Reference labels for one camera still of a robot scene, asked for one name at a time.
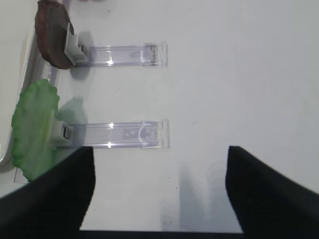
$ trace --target white surface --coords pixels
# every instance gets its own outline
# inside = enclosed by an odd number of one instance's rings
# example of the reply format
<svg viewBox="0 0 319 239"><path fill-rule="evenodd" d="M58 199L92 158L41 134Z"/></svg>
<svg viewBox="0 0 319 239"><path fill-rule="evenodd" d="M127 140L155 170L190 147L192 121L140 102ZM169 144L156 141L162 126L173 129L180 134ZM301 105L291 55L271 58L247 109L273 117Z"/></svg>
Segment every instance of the white surface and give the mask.
<svg viewBox="0 0 319 239"><path fill-rule="evenodd" d="M0 143L2 156L11 125L25 52L30 44L37 9L36 0L0 1ZM0 167L0 197L20 187L14 184L15 169Z"/></svg>
<svg viewBox="0 0 319 239"><path fill-rule="evenodd" d="M105 0L71 5L87 45L166 40L169 67L60 72L89 123L170 120L170 150L95 150L83 229L239 232L224 188L240 145L319 192L316 0Z"/></svg>

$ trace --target brown food slice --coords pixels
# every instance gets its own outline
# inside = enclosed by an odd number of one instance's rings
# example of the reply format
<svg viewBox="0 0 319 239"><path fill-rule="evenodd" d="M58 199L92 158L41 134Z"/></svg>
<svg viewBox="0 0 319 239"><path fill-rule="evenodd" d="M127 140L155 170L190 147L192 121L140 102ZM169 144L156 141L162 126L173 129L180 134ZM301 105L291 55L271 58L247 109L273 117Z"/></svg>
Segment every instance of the brown food slice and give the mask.
<svg viewBox="0 0 319 239"><path fill-rule="evenodd" d="M54 0L38 1L38 11L35 16L36 42L42 57L59 69L74 67L64 54L68 23L70 32L74 28L64 5Z"/></svg>

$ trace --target transparent acrylic holder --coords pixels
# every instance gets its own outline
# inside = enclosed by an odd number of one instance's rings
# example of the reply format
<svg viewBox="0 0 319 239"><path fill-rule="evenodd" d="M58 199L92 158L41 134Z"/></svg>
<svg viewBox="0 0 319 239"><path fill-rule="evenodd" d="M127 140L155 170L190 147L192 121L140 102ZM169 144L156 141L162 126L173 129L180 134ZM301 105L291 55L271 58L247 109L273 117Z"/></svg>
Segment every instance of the transparent acrylic holder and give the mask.
<svg viewBox="0 0 319 239"><path fill-rule="evenodd" d="M169 148L168 120L70 124L71 145L58 148Z"/></svg>
<svg viewBox="0 0 319 239"><path fill-rule="evenodd" d="M89 47L88 52L88 62L77 62L76 67L167 66L166 42L135 46Z"/></svg>

